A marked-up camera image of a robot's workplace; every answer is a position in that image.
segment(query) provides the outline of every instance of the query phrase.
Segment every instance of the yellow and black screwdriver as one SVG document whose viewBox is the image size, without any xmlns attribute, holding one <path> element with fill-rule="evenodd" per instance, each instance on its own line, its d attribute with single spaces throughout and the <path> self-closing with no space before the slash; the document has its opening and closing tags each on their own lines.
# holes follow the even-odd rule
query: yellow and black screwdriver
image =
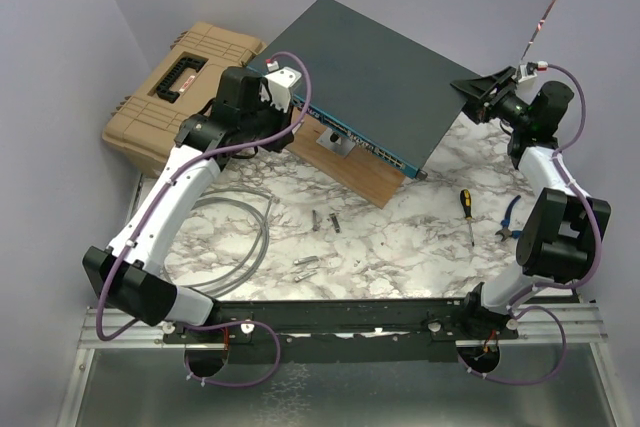
<svg viewBox="0 0 640 427">
<path fill-rule="evenodd" d="M 471 229 L 471 221 L 473 217 L 471 217 L 471 194 L 467 189 L 463 189 L 460 191 L 460 203 L 462 204 L 462 209 L 464 210 L 464 218 L 467 219 L 467 225 L 469 226 L 469 238 L 471 239 L 471 247 L 475 247 L 476 243 L 473 240 L 473 230 Z"/>
</svg>

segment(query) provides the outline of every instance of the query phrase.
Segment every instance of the tan case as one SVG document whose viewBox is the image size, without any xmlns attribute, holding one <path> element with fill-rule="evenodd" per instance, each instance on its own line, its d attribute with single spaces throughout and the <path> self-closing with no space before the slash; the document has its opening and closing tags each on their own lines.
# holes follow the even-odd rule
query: tan case
<svg viewBox="0 0 640 427">
<path fill-rule="evenodd" d="M 180 124 L 215 97 L 224 69 L 245 66 L 264 48 L 255 37 L 196 23 L 176 39 L 140 88 L 125 97 L 102 138 L 143 174 L 157 177 Z"/>
</svg>

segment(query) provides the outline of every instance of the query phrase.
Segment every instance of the pliers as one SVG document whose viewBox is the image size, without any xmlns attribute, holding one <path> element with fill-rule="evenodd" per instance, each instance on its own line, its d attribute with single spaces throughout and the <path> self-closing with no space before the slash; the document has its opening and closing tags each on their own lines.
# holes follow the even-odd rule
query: pliers
<svg viewBox="0 0 640 427">
<path fill-rule="evenodd" d="M 511 211 L 513 210 L 513 206 L 516 205 L 516 202 L 520 200 L 520 196 L 516 195 L 514 199 L 509 203 L 509 207 L 507 207 L 507 211 L 504 214 L 504 219 L 500 222 L 502 228 L 496 232 L 496 235 L 502 236 L 502 242 L 507 239 L 517 239 L 522 234 L 521 230 L 509 230 L 509 224 L 511 223 Z"/>
</svg>

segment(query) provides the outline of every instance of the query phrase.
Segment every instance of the wooden board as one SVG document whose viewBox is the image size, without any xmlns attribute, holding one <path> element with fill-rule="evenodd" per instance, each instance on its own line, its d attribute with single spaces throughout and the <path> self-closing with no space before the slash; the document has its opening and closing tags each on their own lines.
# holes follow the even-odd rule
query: wooden board
<svg viewBox="0 0 640 427">
<path fill-rule="evenodd" d="M 393 197 L 404 174 L 361 147 L 340 157 L 316 143 L 326 127 L 307 116 L 287 149 L 379 208 Z"/>
</svg>

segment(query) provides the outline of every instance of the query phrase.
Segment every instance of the marble tabletop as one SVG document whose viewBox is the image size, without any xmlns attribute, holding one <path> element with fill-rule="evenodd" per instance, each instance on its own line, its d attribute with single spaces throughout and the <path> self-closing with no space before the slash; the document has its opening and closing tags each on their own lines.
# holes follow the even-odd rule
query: marble tabletop
<svg viewBox="0 0 640 427">
<path fill-rule="evenodd" d="M 427 180 L 406 179 L 379 209 L 295 155 L 260 151 L 233 160 L 213 186 L 250 187 L 273 196 L 266 257 L 230 300 L 316 300 L 464 296 L 514 259 L 516 241 L 495 235 L 514 196 L 511 227 L 522 228 L 535 203 L 524 177 L 507 156 L 508 136 L 497 124 L 475 125 L 464 115 L 429 158 Z M 145 181 L 148 192 L 152 180 Z M 473 198 L 471 247 L 460 190 Z M 225 193 L 264 211 L 267 201 Z M 312 230 L 312 210 L 321 214 Z M 341 232 L 329 220 L 336 213 Z M 227 272 L 251 247 L 258 227 L 245 211 L 214 204 L 191 212 L 166 259 L 177 284 Z M 294 266 L 300 257 L 319 261 Z M 300 282 L 294 277 L 315 271 Z"/>
</svg>

